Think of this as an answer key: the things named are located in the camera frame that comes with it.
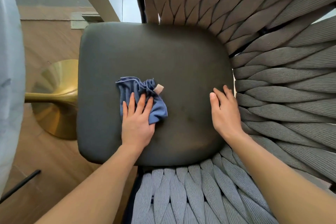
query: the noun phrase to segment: gold pedestal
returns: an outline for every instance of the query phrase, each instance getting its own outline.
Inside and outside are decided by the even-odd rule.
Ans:
[[[63,60],[45,69],[32,93],[25,94],[39,125],[64,139],[76,139],[78,60]]]

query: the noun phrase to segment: wooden baseboard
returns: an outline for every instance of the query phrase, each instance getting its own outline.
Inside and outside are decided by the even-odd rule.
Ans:
[[[73,12],[96,12],[93,7],[22,6],[19,5],[21,20],[70,21]]]

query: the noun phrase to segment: wooden floor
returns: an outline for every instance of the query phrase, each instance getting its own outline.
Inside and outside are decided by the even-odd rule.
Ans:
[[[48,65],[78,59],[81,30],[71,30],[69,21],[22,21],[26,53],[26,91]],[[35,223],[99,165],[86,161],[77,141],[58,139],[36,123],[30,104],[24,104],[23,122],[8,191],[36,169],[42,173],[0,205],[0,224]],[[120,223],[137,169],[133,168],[114,223]]]

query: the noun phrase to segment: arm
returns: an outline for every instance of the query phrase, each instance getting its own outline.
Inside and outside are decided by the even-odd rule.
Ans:
[[[126,103],[123,103],[122,145],[119,149],[37,224],[113,222],[128,174],[154,133],[155,124],[148,124],[153,98],[148,100],[145,107],[145,95],[142,95],[136,111],[134,106],[132,93],[128,110]]]
[[[304,179],[244,133],[237,100],[227,86],[224,92],[214,89],[210,94],[213,125],[238,154],[279,223],[336,223],[336,198]]]

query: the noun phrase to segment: forearm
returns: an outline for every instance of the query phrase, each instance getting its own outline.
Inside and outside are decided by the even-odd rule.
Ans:
[[[336,223],[336,199],[321,190],[245,133],[228,139],[280,224]]]
[[[111,224],[129,172],[141,151],[120,146],[115,154],[63,198],[37,224]]]

